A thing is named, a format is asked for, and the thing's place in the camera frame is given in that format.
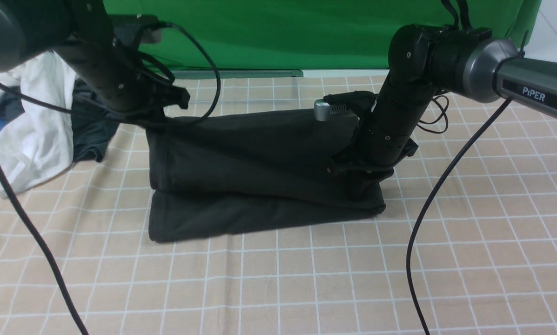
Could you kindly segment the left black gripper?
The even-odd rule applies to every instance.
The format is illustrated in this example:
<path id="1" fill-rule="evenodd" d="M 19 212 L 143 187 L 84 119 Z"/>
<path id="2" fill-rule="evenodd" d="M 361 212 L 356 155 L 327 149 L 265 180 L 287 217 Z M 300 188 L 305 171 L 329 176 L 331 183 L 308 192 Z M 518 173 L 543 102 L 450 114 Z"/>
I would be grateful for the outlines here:
<path id="1" fill-rule="evenodd" d="M 55 49 L 79 78 L 100 96 L 108 108 L 134 114 L 134 121 L 147 127 L 168 124 L 165 108 L 189 108 L 190 94 L 149 72 L 140 53 L 143 36 L 148 43 L 161 39 L 154 15 L 107 15 L 83 13 L 75 19 L 72 38 Z"/>

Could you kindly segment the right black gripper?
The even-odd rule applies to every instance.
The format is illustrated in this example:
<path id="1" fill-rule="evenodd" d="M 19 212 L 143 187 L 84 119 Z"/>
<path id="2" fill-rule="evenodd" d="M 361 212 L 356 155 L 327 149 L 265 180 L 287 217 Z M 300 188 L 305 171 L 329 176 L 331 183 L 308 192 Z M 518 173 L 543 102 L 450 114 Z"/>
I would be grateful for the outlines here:
<path id="1" fill-rule="evenodd" d="M 346 148 L 331 158 L 329 172 L 347 172 L 348 198 L 355 202 L 383 203 L 383 172 L 412 157 L 418 144 L 410 137 L 419 121 L 419 91 L 381 91 L 375 107 L 353 132 Z"/>

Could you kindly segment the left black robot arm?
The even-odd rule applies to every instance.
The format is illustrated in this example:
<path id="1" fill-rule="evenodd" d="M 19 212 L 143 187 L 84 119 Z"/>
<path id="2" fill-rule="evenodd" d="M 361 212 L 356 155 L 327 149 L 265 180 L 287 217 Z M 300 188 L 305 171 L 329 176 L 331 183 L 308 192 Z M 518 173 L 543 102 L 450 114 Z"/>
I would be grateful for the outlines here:
<path id="1" fill-rule="evenodd" d="M 187 89 L 146 69 L 140 44 L 159 42 L 155 15 L 110 14 L 101 0 L 0 0 L 0 74 L 55 52 L 111 110 L 161 121 L 163 108 L 189 106 Z"/>

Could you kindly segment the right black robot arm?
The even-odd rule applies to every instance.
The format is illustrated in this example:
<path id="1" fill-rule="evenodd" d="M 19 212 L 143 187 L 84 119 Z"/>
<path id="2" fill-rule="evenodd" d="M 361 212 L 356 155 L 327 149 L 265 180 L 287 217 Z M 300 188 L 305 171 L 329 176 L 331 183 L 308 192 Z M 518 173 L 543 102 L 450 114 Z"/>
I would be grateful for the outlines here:
<path id="1" fill-rule="evenodd" d="M 493 38 L 489 28 L 403 26 L 389 45 L 389 67 L 377 94 L 329 94 L 315 102 L 316 120 L 359 118 L 351 143 L 327 168 L 345 174 L 353 200 L 414 155 L 410 136 L 438 95 L 455 93 L 483 104 L 510 98 L 557 119 L 557 63 L 526 59 L 511 40 Z"/>

